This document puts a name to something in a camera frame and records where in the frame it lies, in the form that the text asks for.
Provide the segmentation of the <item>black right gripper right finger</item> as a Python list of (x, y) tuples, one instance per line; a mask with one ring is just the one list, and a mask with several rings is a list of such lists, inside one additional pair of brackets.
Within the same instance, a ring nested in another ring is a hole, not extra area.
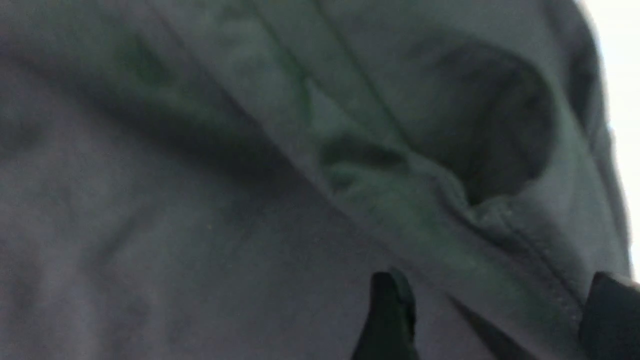
[(595, 273), (580, 322), (579, 340), (591, 360), (638, 360), (639, 284), (626, 276)]

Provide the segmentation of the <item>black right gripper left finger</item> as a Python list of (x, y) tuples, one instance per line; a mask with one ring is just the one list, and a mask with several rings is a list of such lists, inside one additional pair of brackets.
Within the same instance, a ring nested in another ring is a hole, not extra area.
[(352, 360), (418, 360), (416, 299), (399, 269), (371, 276), (366, 321)]

